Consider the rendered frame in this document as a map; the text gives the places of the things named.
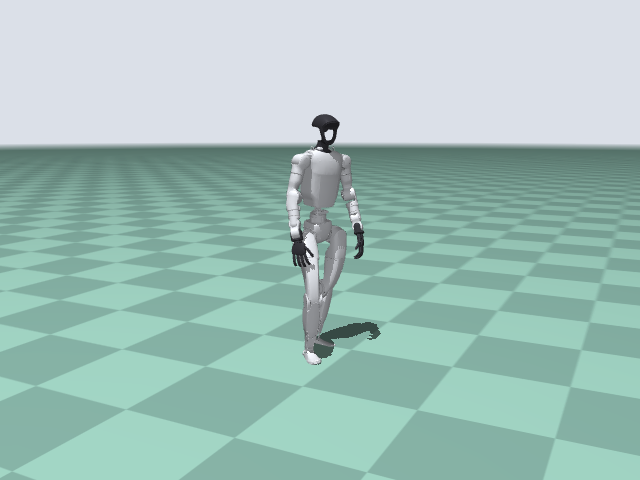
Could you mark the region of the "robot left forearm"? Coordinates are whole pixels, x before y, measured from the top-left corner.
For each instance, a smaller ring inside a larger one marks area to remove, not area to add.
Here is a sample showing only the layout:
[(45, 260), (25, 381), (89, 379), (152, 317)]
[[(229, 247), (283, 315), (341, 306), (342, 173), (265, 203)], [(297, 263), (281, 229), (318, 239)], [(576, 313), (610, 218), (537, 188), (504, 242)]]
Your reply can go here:
[[(354, 188), (353, 188), (353, 190), (354, 190)], [(350, 221), (352, 222), (352, 229), (354, 230), (354, 224), (355, 223), (359, 223), (360, 227), (361, 227), (361, 230), (363, 230), (363, 224), (361, 223), (361, 215), (360, 215), (360, 211), (359, 211), (359, 208), (358, 208), (358, 201), (357, 201), (355, 190), (354, 190), (354, 194), (355, 194), (355, 199), (353, 201), (349, 201), (346, 204), (346, 207), (348, 208)]]

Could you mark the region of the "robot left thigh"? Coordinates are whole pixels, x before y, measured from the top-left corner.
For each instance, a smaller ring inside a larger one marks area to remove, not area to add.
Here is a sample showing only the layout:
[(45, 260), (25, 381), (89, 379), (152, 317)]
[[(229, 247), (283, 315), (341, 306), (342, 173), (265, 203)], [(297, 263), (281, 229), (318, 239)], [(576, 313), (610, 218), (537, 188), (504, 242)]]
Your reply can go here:
[(330, 246), (325, 252), (324, 277), (319, 279), (322, 297), (334, 288), (342, 272), (346, 256), (346, 232), (339, 226), (332, 225), (331, 237), (325, 241), (330, 243)]

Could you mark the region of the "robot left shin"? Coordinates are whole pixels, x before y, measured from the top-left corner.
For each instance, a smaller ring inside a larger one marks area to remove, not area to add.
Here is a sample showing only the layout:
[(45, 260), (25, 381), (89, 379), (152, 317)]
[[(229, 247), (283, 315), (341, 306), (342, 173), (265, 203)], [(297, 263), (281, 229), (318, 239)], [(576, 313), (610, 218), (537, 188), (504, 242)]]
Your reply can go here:
[(331, 298), (332, 298), (332, 291), (333, 289), (330, 289), (327, 293), (326, 296), (322, 297), (322, 306), (319, 308), (320, 310), (320, 318), (319, 318), (319, 326), (318, 326), (318, 331), (315, 335), (315, 340), (317, 339), (317, 335), (318, 338), (320, 337), (320, 333), (322, 331), (325, 319), (327, 317), (328, 311), (329, 311), (329, 307), (330, 307), (330, 303), (331, 303)]

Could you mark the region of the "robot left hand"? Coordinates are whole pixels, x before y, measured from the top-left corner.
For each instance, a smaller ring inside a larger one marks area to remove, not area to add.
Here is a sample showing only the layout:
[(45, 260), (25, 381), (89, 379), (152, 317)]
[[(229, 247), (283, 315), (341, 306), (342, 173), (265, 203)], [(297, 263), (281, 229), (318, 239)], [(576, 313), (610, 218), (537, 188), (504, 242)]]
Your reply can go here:
[(357, 250), (359, 248), (359, 252), (357, 255), (355, 255), (354, 259), (359, 259), (362, 255), (363, 255), (363, 246), (364, 246), (364, 237), (363, 237), (363, 233), (364, 231), (361, 230), (360, 224), (359, 223), (355, 223), (354, 224), (354, 234), (357, 235), (357, 245), (355, 247), (355, 250)]

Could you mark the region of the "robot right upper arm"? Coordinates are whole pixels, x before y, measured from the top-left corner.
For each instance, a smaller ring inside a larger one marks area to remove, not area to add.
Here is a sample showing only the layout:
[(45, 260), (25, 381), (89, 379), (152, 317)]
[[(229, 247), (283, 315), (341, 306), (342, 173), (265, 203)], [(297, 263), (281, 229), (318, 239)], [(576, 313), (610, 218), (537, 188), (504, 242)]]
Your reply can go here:
[(304, 173), (305, 173), (305, 169), (307, 169), (311, 164), (311, 157), (312, 157), (312, 154), (310, 154), (310, 153), (296, 154), (296, 155), (293, 156), (292, 161), (291, 161), (292, 169), (291, 169), (291, 174), (290, 174), (290, 178), (289, 178), (289, 184), (288, 184), (286, 198), (287, 198), (287, 195), (288, 195), (288, 193), (290, 191), (292, 191), (292, 190), (296, 191), (298, 193), (298, 202), (297, 202), (297, 204), (301, 203), (301, 201), (303, 199), (303, 196), (298, 191), (298, 188), (302, 183), (303, 176), (304, 176)]

